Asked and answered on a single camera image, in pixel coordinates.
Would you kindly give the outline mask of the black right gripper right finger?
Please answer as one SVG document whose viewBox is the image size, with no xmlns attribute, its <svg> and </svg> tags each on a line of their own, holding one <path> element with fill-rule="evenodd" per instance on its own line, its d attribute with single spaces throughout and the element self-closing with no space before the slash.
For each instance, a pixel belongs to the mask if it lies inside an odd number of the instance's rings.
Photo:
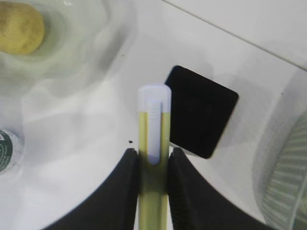
<svg viewBox="0 0 307 230">
<path fill-rule="evenodd" d="M 184 151 L 174 148 L 167 173 L 167 192 L 175 230 L 268 230 L 212 187 Z"/>
</svg>

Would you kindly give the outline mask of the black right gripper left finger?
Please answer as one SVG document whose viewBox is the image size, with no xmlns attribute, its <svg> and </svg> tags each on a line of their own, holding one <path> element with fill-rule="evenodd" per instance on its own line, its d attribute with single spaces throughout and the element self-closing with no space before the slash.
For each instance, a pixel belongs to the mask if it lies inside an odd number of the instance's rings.
<svg viewBox="0 0 307 230">
<path fill-rule="evenodd" d="M 126 149 L 106 180 L 48 230 L 132 230 L 139 190 L 139 159 Z"/>
</svg>

